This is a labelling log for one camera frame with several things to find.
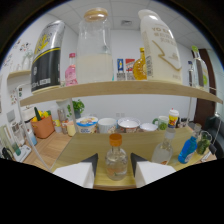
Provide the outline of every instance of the wooden shelf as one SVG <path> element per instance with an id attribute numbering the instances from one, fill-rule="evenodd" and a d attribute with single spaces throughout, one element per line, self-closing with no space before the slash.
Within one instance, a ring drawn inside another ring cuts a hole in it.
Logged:
<path id="1" fill-rule="evenodd" d="M 72 97 L 117 95 L 117 94 L 160 94 L 187 96 L 223 104 L 217 96 L 189 86 L 148 81 L 111 81 L 79 84 L 46 90 L 20 101 L 21 106 Z"/>
<path id="2" fill-rule="evenodd" d="M 11 72 L 9 73 L 7 79 L 11 79 L 11 78 L 15 78 L 15 77 L 23 76 L 23 75 L 29 75 L 29 74 L 31 74 L 30 70 L 21 70 L 21 71 Z"/>
<path id="3" fill-rule="evenodd" d="M 168 165 L 172 166 L 176 171 L 184 169 L 190 165 L 197 163 L 203 156 L 194 153 L 193 157 L 187 164 L 181 164 L 178 161 L 178 155 L 187 139 L 192 134 L 192 129 L 189 127 L 177 128 L 175 138 L 172 140 L 173 156 Z M 66 145 L 60 156 L 52 166 L 52 172 L 55 169 L 76 164 L 82 160 L 98 153 L 98 164 L 94 188 L 135 188 L 135 178 L 131 165 L 130 154 L 135 153 L 148 161 L 155 147 L 164 139 L 165 131 L 139 132 L 139 133 L 122 133 L 122 145 L 128 155 L 128 170 L 127 176 L 121 181 L 112 181 L 106 175 L 105 170 L 105 155 L 111 148 L 109 144 L 110 134 L 81 134 L 76 133 L 71 141 Z"/>

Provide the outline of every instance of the orange bottle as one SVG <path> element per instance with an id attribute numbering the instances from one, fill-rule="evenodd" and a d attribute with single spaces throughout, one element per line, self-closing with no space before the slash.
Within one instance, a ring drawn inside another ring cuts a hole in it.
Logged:
<path id="1" fill-rule="evenodd" d="M 138 59 L 133 65 L 133 75 L 136 80 L 147 80 L 144 47 L 140 48 L 140 59 Z"/>

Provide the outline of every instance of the green plant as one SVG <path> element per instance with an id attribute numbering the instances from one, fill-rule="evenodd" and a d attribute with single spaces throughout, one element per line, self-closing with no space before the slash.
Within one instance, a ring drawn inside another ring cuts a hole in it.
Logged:
<path id="1" fill-rule="evenodd" d="M 80 111 L 80 114 L 84 111 L 85 105 L 80 99 L 78 99 L 78 101 L 73 100 L 72 104 L 74 111 Z M 67 108 L 69 112 L 69 115 L 67 115 L 67 117 L 70 117 L 72 115 L 70 104 L 67 106 Z"/>

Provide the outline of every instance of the wooden countertop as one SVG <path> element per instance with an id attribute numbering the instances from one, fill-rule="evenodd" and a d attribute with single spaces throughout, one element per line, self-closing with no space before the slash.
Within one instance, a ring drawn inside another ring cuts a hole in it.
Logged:
<path id="1" fill-rule="evenodd" d="M 187 164 L 181 164 L 177 157 L 187 139 L 190 138 L 192 130 L 189 127 L 177 128 L 175 137 L 172 141 L 173 156 L 168 165 L 176 171 L 187 166 L 198 163 L 203 157 L 196 152 Z M 135 153 L 149 161 L 157 144 L 163 141 L 165 131 L 123 133 L 121 147 L 128 154 L 128 171 L 127 176 L 121 181 L 110 180 L 105 171 L 105 155 L 111 148 L 109 144 L 110 134 L 80 134 L 76 133 L 71 141 L 62 151 L 56 162 L 52 166 L 52 172 L 55 169 L 79 163 L 82 160 L 98 153 L 98 164 L 94 182 L 95 189 L 129 189 L 136 188 L 133 176 L 130 153 Z"/>

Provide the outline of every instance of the black label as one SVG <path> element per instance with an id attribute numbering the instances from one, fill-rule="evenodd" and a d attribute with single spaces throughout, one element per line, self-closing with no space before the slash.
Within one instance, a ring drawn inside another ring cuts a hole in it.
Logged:
<path id="1" fill-rule="evenodd" d="M 60 55 L 61 49 L 55 48 L 37 57 L 31 69 L 31 92 L 60 85 Z"/>

